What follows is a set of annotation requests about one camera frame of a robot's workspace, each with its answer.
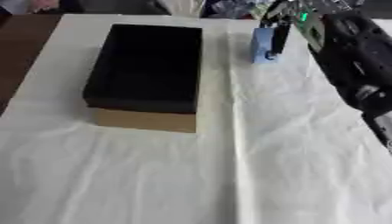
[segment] wooden table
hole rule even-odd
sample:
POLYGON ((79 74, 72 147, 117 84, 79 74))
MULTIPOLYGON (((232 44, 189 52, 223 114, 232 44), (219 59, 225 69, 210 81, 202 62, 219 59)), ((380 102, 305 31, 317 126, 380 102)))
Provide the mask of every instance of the wooden table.
POLYGON ((0 115, 17 92, 61 16, 13 16, 0 28, 0 115))

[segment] cardboard box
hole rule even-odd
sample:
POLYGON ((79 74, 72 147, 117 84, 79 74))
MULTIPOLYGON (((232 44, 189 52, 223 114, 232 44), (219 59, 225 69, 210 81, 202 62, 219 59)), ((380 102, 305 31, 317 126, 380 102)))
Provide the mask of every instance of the cardboard box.
POLYGON ((83 97, 98 125, 196 131, 202 30, 113 25, 83 97))

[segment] black box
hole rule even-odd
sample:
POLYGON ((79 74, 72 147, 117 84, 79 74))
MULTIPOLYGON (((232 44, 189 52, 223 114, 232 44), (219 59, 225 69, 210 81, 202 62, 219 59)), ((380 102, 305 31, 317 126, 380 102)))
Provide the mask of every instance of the black box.
MULTIPOLYGON (((83 97, 90 108, 123 115, 129 111, 195 116, 201 46, 199 28, 115 24, 83 97)), ((118 126, 123 122, 97 123, 118 126)))

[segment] table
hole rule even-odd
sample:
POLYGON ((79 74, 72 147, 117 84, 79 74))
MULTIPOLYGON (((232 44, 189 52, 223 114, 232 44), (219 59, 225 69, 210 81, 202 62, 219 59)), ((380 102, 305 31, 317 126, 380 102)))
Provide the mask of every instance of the table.
POLYGON ((13 16, 0 28, 0 115, 60 18, 57 15, 13 16))
POLYGON ((0 119, 0 223, 389 224, 388 151, 298 31, 252 65, 257 26, 64 16, 0 119), (89 121, 81 91, 112 24, 203 28, 196 135, 89 121))

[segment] white tablecloth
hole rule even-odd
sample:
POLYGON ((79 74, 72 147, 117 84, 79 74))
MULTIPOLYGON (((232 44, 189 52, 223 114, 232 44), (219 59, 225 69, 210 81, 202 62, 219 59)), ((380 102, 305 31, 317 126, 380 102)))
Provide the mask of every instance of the white tablecloth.
POLYGON ((255 27, 63 17, 0 119, 0 223, 391 223, 388 151, 297 31, 251 65, 255 27), (113 23, 204 28, 197 135, 91 124, 81 90, 113 23))

